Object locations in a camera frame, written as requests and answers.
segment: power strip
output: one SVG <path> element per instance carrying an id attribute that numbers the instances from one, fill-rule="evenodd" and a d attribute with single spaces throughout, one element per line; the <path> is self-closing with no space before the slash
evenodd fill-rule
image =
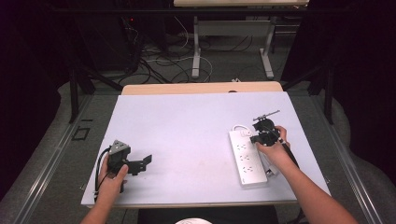
<path id="1" fill-rule="evenodd" d="M 242 185 L 247 186 L 267 182 L 259 151 L 250 142 L 252 132 L 244 129 L 230 131 L 229 134 Z"/>

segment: black curtain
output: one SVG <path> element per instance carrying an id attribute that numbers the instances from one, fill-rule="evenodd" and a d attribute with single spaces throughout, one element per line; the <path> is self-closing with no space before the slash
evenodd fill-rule
<path id="1" fill-rule="evenodd" d="M 57 90 L 68 81 L 49 20 L 37 1 L 1 1 L 1 199 L 52 123 Z"/>
<path id="2" fill-rule="evenodd" d="M 350 122 L 350 148 L 396 184 L 396 6 L 391 0 L 311 0 L 308 7 L 351 3 L 357 10 L 345 17 L 303 19 L 282 79 L 291 81 L 335 53 L 334 98 Z"/>

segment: right hand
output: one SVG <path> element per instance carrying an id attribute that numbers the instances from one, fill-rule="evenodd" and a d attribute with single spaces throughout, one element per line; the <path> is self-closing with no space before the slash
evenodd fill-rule
<path id="1" fill-rule="evenodd" d="M 276 128 L 280 132 L 280 137 L 286 142 L 286 144 L 290 147 L 290 143 L 288 142 L 286 135 L 287 131 L 282 126 L 276 126 Z M 283 148 L 282 144 L 279 141 L 276 141 L 272 146 L 265 147 L 262 144 L 256 142 L 256 148 L 264 153 L 268 160 L 278 168 L 282 167 L 282 164 L 285 162 L 290 162 L 291 158 L 288 153 Z"/>

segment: skin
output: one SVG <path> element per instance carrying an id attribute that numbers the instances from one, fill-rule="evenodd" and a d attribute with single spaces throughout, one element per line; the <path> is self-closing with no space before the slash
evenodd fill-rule
<path id="1" fill-rule="evenodd" d="M 96 204 L 87 214 L 87 216 L 82 219 L 81 223 L 83 224 L 106 223 L 111 207 L 120 195 L 120 186 L 123 183 L 125 176 L 128 174 L 128 166 L 123 165 L 116 176 L 112 174 L 106 175 L 107 161 L 108 155 L 106 155 L 103 159 L 102 167 L 99 173 L 98 179 L 100 181 L 103 179 L 103 182 L 99 188 Z"/>
<path id="2" fill-rule="evenodd" d="M 276 127 L 280 130 L 280 137 L 287 142 L 286 129 Z M 288 180 L 309 223 L 358 223 L 339 202 L 318 187 L 294 164 L 279 142 L 271 147 L 256 143 L 256 147 Z"/>

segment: finger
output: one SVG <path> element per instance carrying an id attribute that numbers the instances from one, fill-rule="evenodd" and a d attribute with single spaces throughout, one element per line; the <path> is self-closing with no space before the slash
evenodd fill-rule
<path id="1" fill-rule="evenodd" d="M 102 167 L 100 168 L 100 174 L 107 173 L 108 153 L 103 158 Z"/>
<path id="2" fill-rule="evenodd" d="M 288 131 L 282 126 L 276 126 L 276 128 L 279 130 L 280 137 L 287 142 L 286 135 Z"/>
<path id="3" fill-rule="evenodd" d="M 125 176 L 128 174 L 128 165 L 124 164 L 122 165 L 119 173 L 117 174 L 115 180 L 117 180 L 118 182 L 122 183 L 123 179 L 125 178 Z"/>
<path id="4" fill-rule="evenodd" d="M 260 144 L 260 143 L 258 143 L 258 142 L 256 142 L 255 144 L 256 144 L 256 148 L 257 148 L 259 151 L 263 152 L 264 154 L 267 154 L 267 149 L 268 149 L 268 147 L 265 147 L 265 146 L 263 146 L 262 144 Z"/>
<path id="5" fill-rule="evenodd" d="M 107 177 L 110 178 L 110 179 L 112 179 L 112 178 L 116 177 L 116 175 L 113 174 L 113 173 L 108 173 L 108 174 L 107 174 Z"/>

